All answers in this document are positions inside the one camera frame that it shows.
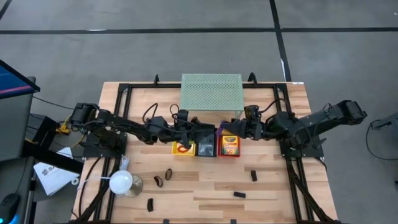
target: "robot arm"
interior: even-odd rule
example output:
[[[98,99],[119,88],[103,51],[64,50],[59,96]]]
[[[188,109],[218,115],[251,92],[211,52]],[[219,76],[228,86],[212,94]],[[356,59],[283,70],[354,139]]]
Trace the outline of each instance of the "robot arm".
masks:
[[[270,139],[285,140],[292,148],[300,149],[312,142],[318,136],[341,124],[360,124],[367,116],[357,102],[345,100],[336,105],[310,114],[303,118],[296,118],[293,113],[280,111],[265,122],[261,122],[261,111],[256,105],[244,108],[245,119],[232,120],[222,128],[241,138],[253,140]]]
[[[199,140],[201,132],[213,128],[212,124],[199,122],[197,118],[188,121],[188,111],[179,110],[175,114],[173,126],[169,126],[161,116],[155,116],[144,121],[144,124],[124,119],[108,110],[101,110],[91,103],[78,103],[73,111],[70,123],[73,128],[84,128],[99,139],[99,145],[114,148],[118,144],[119,134],[107,127],[133,134],[146,144],[154,144],[159,140],[167,143],[180,141],[189,148],[189,140]]]

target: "wooden table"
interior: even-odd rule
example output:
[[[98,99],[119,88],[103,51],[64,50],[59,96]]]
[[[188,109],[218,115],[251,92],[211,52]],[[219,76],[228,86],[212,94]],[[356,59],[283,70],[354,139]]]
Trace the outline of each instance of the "wooden table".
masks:
[[[118,85],[118,82],[104,83],[99,101],[102,109],[113,111]],[[305,86],[288,83],[287,87],[293,112],[298,117],[310,114]],[[259,105],[260,108],[265,108],[273,100],[272,90],[244,89],[245,106]],[[164,116],[168,122],[172,122],[169,106],[180,103],[180,89],[133,89],[128,118],[141,123],[142,114],[153,103],[159,103],[156,115]],[[275,112],[275,107],[271,108],[263,114],[262,120]],[[234,114],[191,111],[190,117],[192,116],[219,126],[222,119],[230,120]],[[137,197],[115,198],[112,223],[162,223],[165,218],[171,223],[230,223],[231,219],[237,219],[238,223],[295,222],[286,163],[280,155],[277,141],[243,139],[239,158],[188,157],[171,155],[171,144],[159,142],[148,146],[129,134],[126,155],[130,158],[128,171],[143,180],[144,188]],[[91,176],[101,175],[103,160],[97,163]],[[82,179],[94,161],[95,159],[89,159],[85,162]],[[324,166],[312,158],[303,159],[303,163],[310,193],[326,214],[337,219]],[[173,176],[169,181],[164,179],[164,186],[159,188],[154,176],[164,177],[168,168],[173,170]],[[257,182],[252,182],[251,170],[257,171]],[[83,210],[97,194],[99,183],[100,180],[97,179],[88,181]],[[246,198],[234,197],[234,191],[246,193]],[[105,218],[108,194],[103,200],[101,219]],[[79,197],[80,190],[73,209],[75,213],[78,211]],[[301,194],[299,197],[305,218]],[[148,198],[154,199],[153,212],[147,211]]]

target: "green perforated box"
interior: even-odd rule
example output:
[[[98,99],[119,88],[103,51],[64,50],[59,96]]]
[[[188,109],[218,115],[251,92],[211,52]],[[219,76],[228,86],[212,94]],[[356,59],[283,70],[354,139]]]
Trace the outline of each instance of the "green perforated box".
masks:
[[[181,109],[243,111],[240,74],[182,74]]]

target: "crayola box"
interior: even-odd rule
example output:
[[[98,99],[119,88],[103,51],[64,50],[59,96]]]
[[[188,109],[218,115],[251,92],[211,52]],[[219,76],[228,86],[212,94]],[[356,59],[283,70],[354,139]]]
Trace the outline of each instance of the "crayola box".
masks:
[[[220,156],[240,156],[239,137],[233,135],[220,136],[219,149]]]

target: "computer screen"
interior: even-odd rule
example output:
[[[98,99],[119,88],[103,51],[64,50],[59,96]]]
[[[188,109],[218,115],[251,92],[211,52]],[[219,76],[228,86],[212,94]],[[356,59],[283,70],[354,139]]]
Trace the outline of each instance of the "computer screen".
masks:
[[[0,60],[0,99],[40,91],[40,88]]]

